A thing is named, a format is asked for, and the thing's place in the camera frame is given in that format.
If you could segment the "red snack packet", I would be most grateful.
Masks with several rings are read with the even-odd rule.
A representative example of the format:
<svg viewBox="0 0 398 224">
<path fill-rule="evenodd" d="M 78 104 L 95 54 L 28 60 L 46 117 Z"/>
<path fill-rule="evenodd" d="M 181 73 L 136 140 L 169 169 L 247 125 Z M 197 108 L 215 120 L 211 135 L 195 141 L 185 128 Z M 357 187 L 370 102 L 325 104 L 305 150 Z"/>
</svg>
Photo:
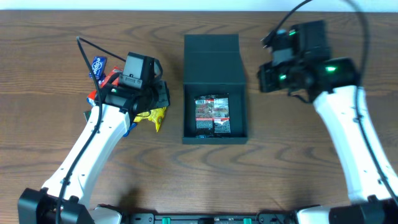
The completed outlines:
<svg viewBox="0 0 398 224">
<path fill-rule="evenodd" d="M 120 75 L 123 74 L 123 70 L 118 68 L 118 67 L 114 67 L 107 75 L 105 78 L 105 81 L 103 83 L 103 86 L 105 86 L 106 83 L 111 83 L 113 85 L 118 86 L 119 85 L 119 77 Z M 96 97 L 97 91 L 93 90 L 86 98 L 87 102 L 89 105 L 91 106 L 95 106 L 95 97 Z"/>
</svg>

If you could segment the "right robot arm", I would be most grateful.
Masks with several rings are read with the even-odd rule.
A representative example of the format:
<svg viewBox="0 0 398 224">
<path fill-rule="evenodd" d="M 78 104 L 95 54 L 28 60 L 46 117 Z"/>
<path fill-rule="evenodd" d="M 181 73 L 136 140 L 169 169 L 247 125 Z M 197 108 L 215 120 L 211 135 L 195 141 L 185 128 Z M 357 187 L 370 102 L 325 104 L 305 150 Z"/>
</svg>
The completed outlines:
<svg viewBox="0 0 398 224">
<path fill-rule="evenodd" d="M 269 62 L 260 66 L 257 77 L 262 92 L 307 91 L 345 175 L 349 205 L 300 209 L 296 223 L 397 223 L 397 174 L 371 122 L 353 61 Z"/>
</svg>

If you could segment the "yellow snack packet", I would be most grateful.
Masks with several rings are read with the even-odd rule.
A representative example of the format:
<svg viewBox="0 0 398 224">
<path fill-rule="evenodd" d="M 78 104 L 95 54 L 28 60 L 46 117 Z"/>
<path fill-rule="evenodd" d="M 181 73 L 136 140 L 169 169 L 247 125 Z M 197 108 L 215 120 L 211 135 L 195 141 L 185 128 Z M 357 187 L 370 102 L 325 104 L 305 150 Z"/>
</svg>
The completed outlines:
<svg viewBox="0 0 398 224">
<path fill-rule="evenodd" d="M 159 132 L 162 122 L 165 117 L 165 112 L 167 111 L 167 107 L 157 108 L 150 111 L 146 111 L 143 113 L 139 113 L 135 118 L 134 122 L 139 123 L 142 120 L 148 120 L 155 124 L 156 132 Z"/>
</svg>

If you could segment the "black cardboard box with lid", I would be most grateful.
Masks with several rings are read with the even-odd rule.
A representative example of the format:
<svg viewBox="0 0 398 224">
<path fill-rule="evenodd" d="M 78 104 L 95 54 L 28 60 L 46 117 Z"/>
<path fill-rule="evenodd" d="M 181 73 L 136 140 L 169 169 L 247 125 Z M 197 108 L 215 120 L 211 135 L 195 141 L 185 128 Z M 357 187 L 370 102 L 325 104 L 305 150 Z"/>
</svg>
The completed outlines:
<svg viewBox="0 0 398 224">
<path fill-rule="evenodd" d="M 228 97 L 231 133 L 227 137 L 199 138 L 195 100 L 199 96 Z M 237 34 L 184 36 L 183 144 L 246 144 L 248 107 L 246 74 Z"/>
</svg>

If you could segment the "black snack pouch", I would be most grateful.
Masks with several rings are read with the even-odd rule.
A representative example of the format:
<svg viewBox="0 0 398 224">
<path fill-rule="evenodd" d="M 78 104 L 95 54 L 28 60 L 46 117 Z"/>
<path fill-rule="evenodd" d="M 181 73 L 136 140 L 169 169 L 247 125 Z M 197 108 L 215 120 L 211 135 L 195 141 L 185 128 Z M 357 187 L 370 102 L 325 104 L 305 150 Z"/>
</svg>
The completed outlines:
<svg viewBox="0 0 398 224">
<path fill-rule="evenodd" d="M 229 95 L 202 95 L 195 98 L 195 134 L 197 138 L 231 136 Z"/>
</svg>

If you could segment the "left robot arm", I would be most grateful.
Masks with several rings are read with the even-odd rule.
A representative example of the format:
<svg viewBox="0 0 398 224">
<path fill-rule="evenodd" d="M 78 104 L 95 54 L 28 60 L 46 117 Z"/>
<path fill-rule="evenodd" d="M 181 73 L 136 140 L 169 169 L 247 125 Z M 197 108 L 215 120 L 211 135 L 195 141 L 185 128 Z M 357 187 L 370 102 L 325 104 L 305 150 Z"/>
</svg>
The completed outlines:
<svg viewBox="0 0 398 224">
<path fill-rule="evenodd" d="M 40 190 L 26 188 L 17 209 L 20 223 L 123 223 L 127 215 L 110 205 L 90 210 L 95 183 L 119 140 L 142 112 L 170 104 L 161 80 L 143 90 L 107 82 L 96 89 L 96 104 L 80 137 Z"/>
</svg>

